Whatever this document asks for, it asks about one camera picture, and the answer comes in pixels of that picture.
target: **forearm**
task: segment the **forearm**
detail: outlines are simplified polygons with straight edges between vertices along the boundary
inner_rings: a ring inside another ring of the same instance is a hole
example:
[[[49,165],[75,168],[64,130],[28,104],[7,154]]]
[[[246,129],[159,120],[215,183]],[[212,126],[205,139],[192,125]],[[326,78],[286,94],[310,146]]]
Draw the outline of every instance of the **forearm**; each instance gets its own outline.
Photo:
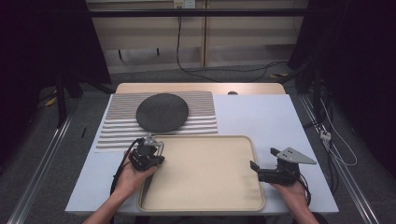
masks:
[[[283,200],[286,202],[291,215],[296,219],[299,224],[317,224],[312,212],[309,210],[308,204],[306,204],[304,195],[283,195]]]
[[[318,224],[318,221],[307,207],[294,210],[290,209],[290,212],[298,224]]]
[[[114,192],[111,196],[93,213],[84,224],[90,223],[109,223],[114,217],[120,206],[128,199],[128,196],[119,192]]]

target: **round black lid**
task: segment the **round black lid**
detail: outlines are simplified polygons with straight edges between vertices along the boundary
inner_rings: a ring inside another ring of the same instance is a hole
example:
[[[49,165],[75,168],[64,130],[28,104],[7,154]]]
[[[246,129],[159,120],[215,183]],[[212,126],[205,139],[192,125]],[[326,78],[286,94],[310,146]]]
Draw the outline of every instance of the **round black lid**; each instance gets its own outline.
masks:
[[[152,95],[136,110],[136,120],[146,131],[169,133],[184,124],[189,116],[187,103],[177,95]]]

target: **power strip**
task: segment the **power strip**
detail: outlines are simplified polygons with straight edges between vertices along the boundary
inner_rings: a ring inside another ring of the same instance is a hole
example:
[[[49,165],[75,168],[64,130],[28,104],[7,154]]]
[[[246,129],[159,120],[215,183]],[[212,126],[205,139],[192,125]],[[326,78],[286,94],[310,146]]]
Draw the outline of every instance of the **power strip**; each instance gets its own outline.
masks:
[[[174,0],[174,8],[195,8],[195,0]]]
[[[184,8],[195,8],[195,0],[184,0]]]
[[[332,134],[326,131],[320,131],[319,138],[325,141],[332,140]]]

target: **metal rail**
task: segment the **metal rail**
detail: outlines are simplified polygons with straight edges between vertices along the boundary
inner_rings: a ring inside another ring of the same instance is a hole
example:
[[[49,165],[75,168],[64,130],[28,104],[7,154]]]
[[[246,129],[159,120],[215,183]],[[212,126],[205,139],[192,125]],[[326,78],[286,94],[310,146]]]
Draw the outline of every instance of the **metal rail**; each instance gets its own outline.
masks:
[[[66,117],[64,124],[57,128],[54,136],[44,154],[43,159],[41,159],[40,164],[35,170],[35,174],[30,180],[28,186],[26,187],[24,193],[20,197],[14,211],[12,212],[7,224],[22,224],[24,223],[30,208],[32,207],[33,202],[35,201],[35,197],[40,190],[40,187],[44,181],[44,178],[50,169],[50,165],[55,158],[56,152],[58,151],[59,146],[64,139],[64,135],[67,132],[70,121],[73,117],[73,114],[77,110],[77,105],[73,106],[70,110],[68,116]]]
[[[37,16],[52,17],[303,17],[328,16],[336,12],[335,7],[325,8],[242,8],[242,9],[92,9],[82,10],[38,10]]]
[[[316,123],[315,115],[314,112],[312,111],[313,108],[312,103],[309,101],[309,99],[305,99],[302,95],[301,95],[301,101],[305,107],[305,110],[309,118],[311,118],[311,121]],[[325,127],[323,125],[321,126],[315,125],[315,128],[318,133],[320,131],[319,128],[325,130]],[[335,145],[332,145],[332,148],[333,151],[338,154],[337,156],[341,157],[339,151],[337,150],[337,147]],[[353,177],[352,173],[349,172],[347,166],[336,160],[334,157],[331,157],[331,159],[334,162],[335,168],[337,169],[338,174],[343,180],[344,185],[346,186],[346,190],[349,192],[352,201],[355,203],[358,211],[361,213],[361,217],[363,218],[363,221],[367,224],[379,224],[380,222],[376,217],[372,206],[370,205],[364,193],[361,191],[361,188],[359,187],[358,183],[355,181],[355,178]]]

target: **white tabletop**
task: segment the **white tabletop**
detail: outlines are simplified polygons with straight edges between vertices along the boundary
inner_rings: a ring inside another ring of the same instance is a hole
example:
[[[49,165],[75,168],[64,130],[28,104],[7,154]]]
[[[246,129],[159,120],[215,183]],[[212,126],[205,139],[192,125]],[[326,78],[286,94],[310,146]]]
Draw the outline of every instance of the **white tabletop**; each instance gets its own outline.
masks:
[[[317,161],[288,95],[214,95],[213,99],[219,134],[238,134],[249,137],[254,144],[258,164],[261,168],[276,168],[276,157],[271,155],[271,147],[279,150],[293,147]],[[95,143],[100,132],[101,129],[99,128],[65,209],[66,212],[81,215],[89,214],[96,211],[108,198],[112,176],[120,165],[122,152],[95,153]],[[319,213],[338,212],[338,207],[319,165],[300,164],[300,170],[305,176],[312,193],[310,209]],[[135,194],[122,205],[119,214],[134,216],[241,216],[288,213],[289,211],[277,191],[266,183],[262,183],[262,186],[266,203],[259,212],[145,213],[138,208],[137,194]]]

